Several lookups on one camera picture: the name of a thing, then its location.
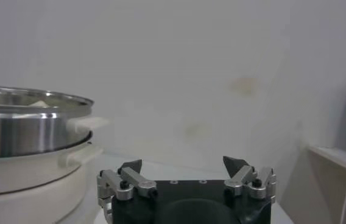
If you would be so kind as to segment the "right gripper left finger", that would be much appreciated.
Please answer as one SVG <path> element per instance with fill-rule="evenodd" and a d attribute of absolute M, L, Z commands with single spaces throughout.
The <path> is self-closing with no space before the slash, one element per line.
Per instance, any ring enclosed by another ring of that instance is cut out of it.
<path fill-rule="evenodd" d="M 140 174 L 142 160 L 138 159 L 122 164 L 114 170 L 102 170 L 97 176 L 97 197 L 108 200 L 115 197 L 119 201 L 131 200 L 135 193 L 141 197 L 158 197 L 157 183 Z"/>

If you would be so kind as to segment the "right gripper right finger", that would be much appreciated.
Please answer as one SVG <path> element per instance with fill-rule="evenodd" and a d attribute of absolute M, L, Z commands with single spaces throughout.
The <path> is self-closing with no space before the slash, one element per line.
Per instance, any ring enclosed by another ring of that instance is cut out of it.
<path fill-rule="evenodd" d="M 276 200 L 277 178 L 273 168 L 263 167 L 257 171 L 243 159 L 223 156 L 224 166 L 230 176 L 224 181 L 225 187 L 234 197 L 246 193 L 254 200 Z"/>

